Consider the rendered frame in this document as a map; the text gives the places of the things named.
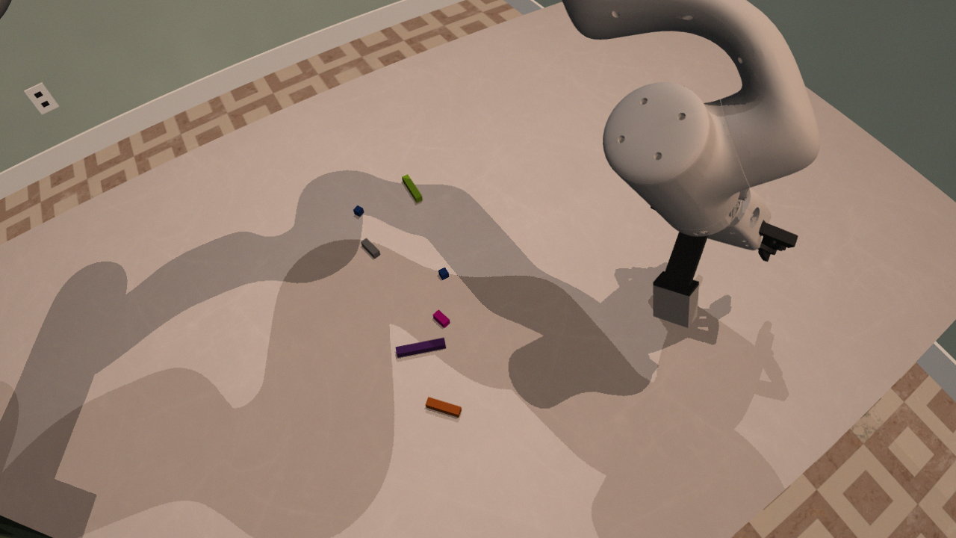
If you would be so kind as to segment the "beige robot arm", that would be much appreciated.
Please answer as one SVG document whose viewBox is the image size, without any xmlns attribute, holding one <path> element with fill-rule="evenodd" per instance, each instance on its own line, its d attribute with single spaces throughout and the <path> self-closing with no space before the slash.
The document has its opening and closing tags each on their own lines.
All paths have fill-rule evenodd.
<svg viewBox="0 0 956 538">
<path fill-rule="evenodd" d="M 739 72 L 741 90 L 714 102 L 678 83 L 640 87 L 612 109 L 602 136 L 612 170 L 678 229 L 667 267 L 653 282 L 654 317 L 689 328 L 698 316 L 693 278 L 707 236 L 730 225 L 750 188 L 797 173 L 819 154 L 798 64 L 774 22 L 747 0 L 562 2 L 590 40 L 701 35 Z"/>
</svg>

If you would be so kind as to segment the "orange rod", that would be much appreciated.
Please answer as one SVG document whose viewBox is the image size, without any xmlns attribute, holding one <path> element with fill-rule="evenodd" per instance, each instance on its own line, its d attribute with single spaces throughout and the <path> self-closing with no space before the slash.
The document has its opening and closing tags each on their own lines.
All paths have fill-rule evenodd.
<svg viewBox="0 0 956 538">
<path fill-rule="evenodd" d="M 430 398 L 429 396 L 426 401 L 426 408 L 433 409 L 433 411 L 447 413 L 448 415 L 455 416 L 455 418 L 458 418 L 462 411 L 461 406 L 445 403 L 443 401 L 437 401 L 436 399 Z"/>
</svg>

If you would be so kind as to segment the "purple rod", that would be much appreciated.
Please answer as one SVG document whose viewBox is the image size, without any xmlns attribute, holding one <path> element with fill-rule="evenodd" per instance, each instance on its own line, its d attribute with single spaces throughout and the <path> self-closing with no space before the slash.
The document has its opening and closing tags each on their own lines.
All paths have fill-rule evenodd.
<svg viewBox="0 0 956 538">
<path fill-rule="evenodd" d="M 399 345 L 399 347 L 396 347 L 397 358 L 434 350 L 445 350 L 444 338 L 433 339 L 429 341 L 419 341 L 419 343 Z"/>
</svg>

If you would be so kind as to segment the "small magenta block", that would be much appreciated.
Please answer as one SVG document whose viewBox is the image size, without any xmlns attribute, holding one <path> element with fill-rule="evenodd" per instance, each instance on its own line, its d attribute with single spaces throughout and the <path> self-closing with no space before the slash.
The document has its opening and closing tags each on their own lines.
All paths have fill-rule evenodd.
<svg viewBox="0 0 956 538">
<path fill-rule="evenodd" d="M 443 328 L 450 325 L 450 319 L 445 317 L 443 312 L 441 312 L 440 310 L 436 311 L 433 314 L 433 319 L 435 319 L 435 321 L 437 321 L 440 324 L 440 326 L 443 326 Z"/>
</svg>

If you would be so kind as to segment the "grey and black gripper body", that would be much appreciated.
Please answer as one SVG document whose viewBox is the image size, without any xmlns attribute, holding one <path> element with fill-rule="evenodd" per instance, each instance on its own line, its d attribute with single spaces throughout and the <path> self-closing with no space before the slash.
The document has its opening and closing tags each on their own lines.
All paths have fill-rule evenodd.
<svg viewBox="0 0 956 538">
<path fill-rule="evenodd" d="M 732 217 L 730 225 L 717 234 L 708 235 L 708 239 L 747 250 L 759 249 L 760 226 L 762 222 L 769 223 L 771 217 L 767 204 L 753 188 L 750 188 L 750 196 L 746 201 L 740 199 L 736 207 L 736 214 Z"/>
</svg>

